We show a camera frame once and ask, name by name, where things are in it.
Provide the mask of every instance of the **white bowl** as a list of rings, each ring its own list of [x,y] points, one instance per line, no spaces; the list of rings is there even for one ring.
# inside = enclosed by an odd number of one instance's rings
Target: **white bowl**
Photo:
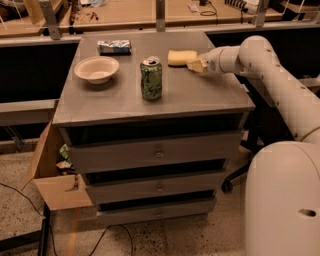
[[[110,80],[119,69],[119,62],[105,56],[95,56],[79,62],[74,68],[75,74],[92,84],[103,84]]]

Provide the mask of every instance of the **can lid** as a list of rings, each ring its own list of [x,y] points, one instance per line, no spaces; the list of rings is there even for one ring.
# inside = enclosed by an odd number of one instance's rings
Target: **can lid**
[[[146,66],[155,66],[160,63],[160,59],[157,56],[150,56],[145,58],[142,63]]]

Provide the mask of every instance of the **can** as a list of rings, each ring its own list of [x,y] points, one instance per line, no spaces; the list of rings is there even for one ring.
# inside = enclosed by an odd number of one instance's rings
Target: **can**
[[[140,64],[141,93],[146,100],[155,100],[162,94],[162,65],[156,56],[145,58]]]
[[[130,55],[130,40],[98,41],[97,50],[100,55]]]

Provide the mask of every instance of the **green can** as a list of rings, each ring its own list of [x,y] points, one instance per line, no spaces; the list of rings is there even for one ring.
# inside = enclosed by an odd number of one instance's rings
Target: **green can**
[[[162,65],[156,56],[145,58],[141,64],[141,93],[146,100],[155,100],[162,94]]]

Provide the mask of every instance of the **cardboard box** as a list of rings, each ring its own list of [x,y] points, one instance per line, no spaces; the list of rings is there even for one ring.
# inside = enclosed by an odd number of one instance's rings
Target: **cardboard box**
[[[50,122],[40,135],[22,189],[33,180],[50,210],[91,206],[81,175],[78,175],[78,189],[72,189],[75,176],[61,176],[56,167],[63,144],[58,129]]]

